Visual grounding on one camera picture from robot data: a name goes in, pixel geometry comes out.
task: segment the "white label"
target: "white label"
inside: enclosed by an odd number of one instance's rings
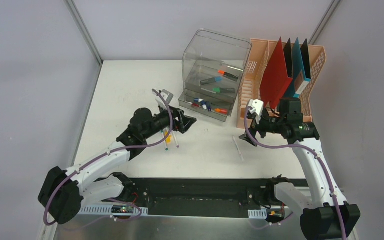
[[[300,95],[304,92],[304,89],[306,89],[307,85],[309,84],[309,81],[304,80],[303,71],[299,73],[299,75],[296,77],[295,82],[293,83],[295,87],[295,94]]]

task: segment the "blue marker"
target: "blue marker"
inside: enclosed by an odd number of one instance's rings
[[[210,101],[206,101],[206,102],[205,102],[205,105],[206,105],[207,110],[211,112],[211,104],[210,104]]]
[[[203,109],[207,110],[207,105],[206,105],[206,102],[204,100],[201,101],[201,106]]]
[[[212,84],[212,83],[215,83],[215,82],[220,82],[221,80],[222,80],[221,76],[216,76],[216,77],[212,77],[212,78],[208,78],[208,79],[202,80],[202,81],[200,81],[200,83],[201,83],[201,85],[206,85],[206,84]]]

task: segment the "clear plastic container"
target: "clear plastic container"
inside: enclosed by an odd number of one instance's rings
[[[184,90],[179,97],[179,105],[225,122],[232,114],[250,51],[250,39],[207,29],[198,30],[184,51]],[[204,109],[195,99],[209,102],[211,111]],[[215,109],[223,109],[227,113],[216,112]]]

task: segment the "orange marker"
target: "orange marker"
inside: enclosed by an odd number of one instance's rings
[[[216,109],[214,109],[214,111],[216,111],[217,113],[221,113],[221,114],[228,114],[228,110],[224,109],[224,108],[216,108]]]
[[[218,70],[218,73],[219,74],[221,74],[221,75],[223,75],[223,76],[226,76],[226,77],[228,77],[229,79],[231,79],[231,80],[238,80],[238,77],[237,76],[235,76],[235,75],[233,75],[233,74],[230,74],[230,73],[228,73],[228,72],[225,72],[225,71],[223,71],[223,70]]]

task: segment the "metal frame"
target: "metal frame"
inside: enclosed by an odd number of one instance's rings
[[[325,30],[326,25],[328,24],[329,20],[331,19],[332,15],[335,13],[336,9],[338,8],[341,2],[342,0],[332,0],[323,17],[321,18],[320,22],[318,23],[317,27],[315,28],[308,44],[316,45],[317,40],[323,33],[323,30]]]
[[[83,36],[84,41],[86,42],[87,46],[89,47],[90,51],[92,52],[99,66],[102,66],[104,61],[101,57],[101,54],[98,51],[97,46],[94,43],[94,40],[91,37],[91,34],[88,31],[88,28],[85,25],[85,22],[83,21],[82,16],[79,13],[79,10],[76,7],[76,4],[74,3],[74,0],[64,0],[64,2],[71,13],[71,16],[73,17],[74,22],[78,27],[78,30]]]
[[[37,236],[37,240],[52,240],[57,232],[57,224],[52,226],[46,226],[44,223],[40,226],[40,230]]]
[[[102,64],[99,65],[99,71],[98,71],[98,74],[96,75],[93,91],[89,97],[90,101],[87,104],[86,115],[82,118],[83,121],[81,122],[80,134],[77,136],[77,145],[75,147],[75,150],[73,152],[71,162],[70,162],[71,167],[74,165],[74,162],[76,161],[77,152],[79,151],[79,146],[80,146],[80,140],[82,139],[83,131],[85,130],[86,121],[88,120],[89,111],[91,110],[92,101],[94,100],[94,95],[95,95],[95,91],[97,90],[98,79],[99,79],[99,76],[101,75],[101,71],[102,71]]]

